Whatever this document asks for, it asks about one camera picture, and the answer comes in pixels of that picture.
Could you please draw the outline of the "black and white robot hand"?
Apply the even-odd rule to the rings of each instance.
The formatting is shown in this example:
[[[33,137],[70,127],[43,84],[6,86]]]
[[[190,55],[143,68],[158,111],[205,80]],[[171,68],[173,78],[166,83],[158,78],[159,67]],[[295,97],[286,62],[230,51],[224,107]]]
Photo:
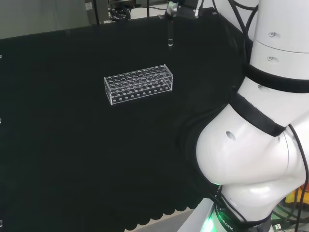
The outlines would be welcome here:
[[[196,19],[203,9],[203,0],[169,0],[165,15],[172,19],[176,16]]]

